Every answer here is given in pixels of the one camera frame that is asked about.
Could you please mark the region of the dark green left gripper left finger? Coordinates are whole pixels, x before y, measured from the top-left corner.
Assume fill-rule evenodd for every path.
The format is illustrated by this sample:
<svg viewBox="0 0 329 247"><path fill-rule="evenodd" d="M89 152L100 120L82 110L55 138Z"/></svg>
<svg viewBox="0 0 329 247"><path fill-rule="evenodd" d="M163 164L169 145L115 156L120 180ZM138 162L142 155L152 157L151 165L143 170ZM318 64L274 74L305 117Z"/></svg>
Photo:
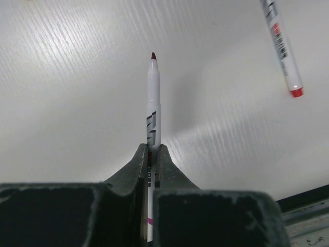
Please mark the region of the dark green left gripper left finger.
<svg viewBox="0 0 329 247"><path fill-rule="evenodd" d="M1 246L146 246L148 148L98 183L2 183Z"/></svg>

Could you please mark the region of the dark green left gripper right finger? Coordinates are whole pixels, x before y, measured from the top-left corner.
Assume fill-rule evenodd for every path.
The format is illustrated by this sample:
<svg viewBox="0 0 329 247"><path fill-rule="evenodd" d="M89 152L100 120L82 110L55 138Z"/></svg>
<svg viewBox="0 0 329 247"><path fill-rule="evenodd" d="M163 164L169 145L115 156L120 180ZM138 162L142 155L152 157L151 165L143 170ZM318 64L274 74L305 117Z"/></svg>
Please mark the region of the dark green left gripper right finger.
<svg viewBox="0 0 329 247"><path fill-rule="evenodd" d="M161 145L153 246L290 246L277 202L261 191L198 188Z"/></svg>

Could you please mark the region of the white marker purple end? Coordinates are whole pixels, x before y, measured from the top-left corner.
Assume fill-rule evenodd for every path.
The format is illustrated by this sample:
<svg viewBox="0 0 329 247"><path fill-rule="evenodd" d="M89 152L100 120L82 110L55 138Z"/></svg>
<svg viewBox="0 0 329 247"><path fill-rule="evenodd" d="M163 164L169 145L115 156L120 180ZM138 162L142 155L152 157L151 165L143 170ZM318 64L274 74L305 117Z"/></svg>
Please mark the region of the white marker purple end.
<svg viewBox="0 0 329 247"><path fill-rule="evenodd" d="M155 174L157 153L161 145L161 103L160 103L160 72L154 52L151 53L147 77L147 117L148 147L148 215L147 243L153 241L153 192L155 190Z"/></svg>

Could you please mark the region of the white marker red end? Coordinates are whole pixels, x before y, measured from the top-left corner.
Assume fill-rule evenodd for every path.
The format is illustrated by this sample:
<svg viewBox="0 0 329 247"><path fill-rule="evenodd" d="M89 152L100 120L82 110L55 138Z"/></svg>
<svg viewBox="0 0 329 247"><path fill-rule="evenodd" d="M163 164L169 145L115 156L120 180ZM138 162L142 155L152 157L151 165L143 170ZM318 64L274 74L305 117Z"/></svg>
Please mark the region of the white marker red end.
<svg viewBox="0 0 329 247"><path fill-rule="evenodd" d="M294 98L303 96L302 79L282 18L275 1L260 1L271 34L287 89Z"/></svg>

